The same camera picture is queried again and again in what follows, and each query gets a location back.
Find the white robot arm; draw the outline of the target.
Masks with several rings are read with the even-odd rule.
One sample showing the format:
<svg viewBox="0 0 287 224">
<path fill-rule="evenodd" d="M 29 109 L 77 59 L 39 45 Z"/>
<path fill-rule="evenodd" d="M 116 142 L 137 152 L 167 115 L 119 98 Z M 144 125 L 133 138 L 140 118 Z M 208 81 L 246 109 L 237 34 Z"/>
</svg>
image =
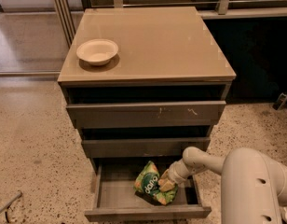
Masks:
<svg viewBox="0 0 287 224">
<path fill-rule="evenodd" d="M 188 147 L 159 179 L 160 189 L 205 170 L 221 176 L 221 224 L 287 224 L 287 166 L 255 149 L 217 157 Z"/>
</svg>

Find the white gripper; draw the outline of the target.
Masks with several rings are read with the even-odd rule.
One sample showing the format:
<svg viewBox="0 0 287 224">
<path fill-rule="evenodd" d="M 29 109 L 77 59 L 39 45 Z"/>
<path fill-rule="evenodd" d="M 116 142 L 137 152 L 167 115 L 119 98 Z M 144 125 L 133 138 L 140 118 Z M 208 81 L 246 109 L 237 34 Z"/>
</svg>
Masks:
<svg viewBox="0 0 287 224">
<path fill-rule="evenodd" d="M 184 183 L 192 173 L 193 168 L 185 164 L 183 160 L 175 161 L 158 180 L 159 190 L 161 192 L 172 190 L 175 184 Z"/>
</svg>

